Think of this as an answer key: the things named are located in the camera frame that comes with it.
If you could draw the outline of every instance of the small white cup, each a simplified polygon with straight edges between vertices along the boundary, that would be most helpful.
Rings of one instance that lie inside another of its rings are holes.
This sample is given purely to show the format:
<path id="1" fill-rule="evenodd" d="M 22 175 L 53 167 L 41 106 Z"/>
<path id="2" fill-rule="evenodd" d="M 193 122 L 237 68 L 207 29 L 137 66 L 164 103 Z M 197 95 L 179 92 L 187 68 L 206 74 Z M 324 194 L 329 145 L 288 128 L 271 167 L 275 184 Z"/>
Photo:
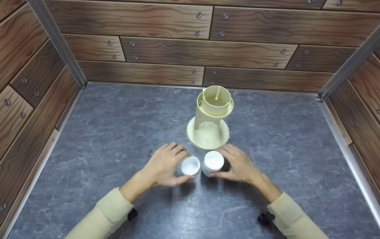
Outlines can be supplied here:
<path id="1" fill-rule="evenodd" d="M 224 166 L 224 157 L 217 151 L 209 151 L 203 160 L 202 171 L 207 176 L 211 176 L 211 172 L 219 171 Z"/>

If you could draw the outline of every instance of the round base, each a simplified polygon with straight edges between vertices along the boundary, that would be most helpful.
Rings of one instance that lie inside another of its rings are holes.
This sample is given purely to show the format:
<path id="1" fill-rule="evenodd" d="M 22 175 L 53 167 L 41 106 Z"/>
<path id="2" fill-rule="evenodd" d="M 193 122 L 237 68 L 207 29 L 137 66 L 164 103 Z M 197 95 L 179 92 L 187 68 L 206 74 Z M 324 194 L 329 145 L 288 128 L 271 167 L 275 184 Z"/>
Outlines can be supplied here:
<path id="1" fill-rule="evenodd" d="M 195 129 L 194 120 L 195 117 L 187 124 L 187 137 L 195 147 L 202 150 L 214 150 L 227 143 L 230 130 L 225 121 L 221 120 L 219 124 L 205 121 Z"/>

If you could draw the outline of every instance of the sleeve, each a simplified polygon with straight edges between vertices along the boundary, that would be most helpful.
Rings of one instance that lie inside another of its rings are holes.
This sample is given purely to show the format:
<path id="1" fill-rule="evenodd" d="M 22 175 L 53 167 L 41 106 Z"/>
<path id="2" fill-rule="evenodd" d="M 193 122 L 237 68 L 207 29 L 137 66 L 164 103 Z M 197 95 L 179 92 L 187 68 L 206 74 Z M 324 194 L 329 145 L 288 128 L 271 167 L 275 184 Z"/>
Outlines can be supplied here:
<path id="1" fill-rule="evenodd" d="M 114 188 L 76 225 L 65 239 L 105 239 L 127 219 L 133 205 Z"/>
<path id="2" fill-rule="evenodd" d="M 323 231 L 286 193 L 267 206 L 275 216 L 274 224 L 288 239 L 327 239 Z"/>

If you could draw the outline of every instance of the wooden plank wall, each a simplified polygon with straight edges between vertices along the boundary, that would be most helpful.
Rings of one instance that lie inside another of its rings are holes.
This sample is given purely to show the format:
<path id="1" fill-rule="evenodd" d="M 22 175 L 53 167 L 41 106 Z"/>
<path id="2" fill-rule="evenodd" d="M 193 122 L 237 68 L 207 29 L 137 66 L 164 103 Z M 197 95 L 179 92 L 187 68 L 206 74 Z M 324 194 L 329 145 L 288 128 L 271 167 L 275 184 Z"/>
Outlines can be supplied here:
<path id="1" fill-rule="evenodd" d="M 0 0 L 0 238 L 77 92 L 29 5 Z"/>
<path id="2" fill-rule="evenodd" d="M 326 104 L 380 204 L 380 47 Z"/>
<path id="3" fill-rule="evenodd" d="M 45 2 L 89 81 L 318 92 L 380 24 L 372 0 Z"/>

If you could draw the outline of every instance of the gray marble surface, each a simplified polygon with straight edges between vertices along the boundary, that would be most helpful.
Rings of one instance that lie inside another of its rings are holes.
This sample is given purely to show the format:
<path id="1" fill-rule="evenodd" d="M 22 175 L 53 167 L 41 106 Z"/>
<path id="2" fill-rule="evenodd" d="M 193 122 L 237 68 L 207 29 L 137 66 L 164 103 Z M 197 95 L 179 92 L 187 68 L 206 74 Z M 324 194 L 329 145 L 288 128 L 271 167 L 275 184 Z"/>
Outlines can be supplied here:
<path id="1" fill-rule="evenodd" d="M 183 144 L 199 89 L 89 83 L 26 202 L 10 239 L 63 238 L 112 188 L 168 142 Z M 380 230 L 312 97 L 231 91 L 230 142 L 245 151 L 331 239 L 380 238 Z M 199 174 L 154 188 L 138 217 L 112 238 L 279 239 L 256 220 L 265 211 L 251 187 Z"/>

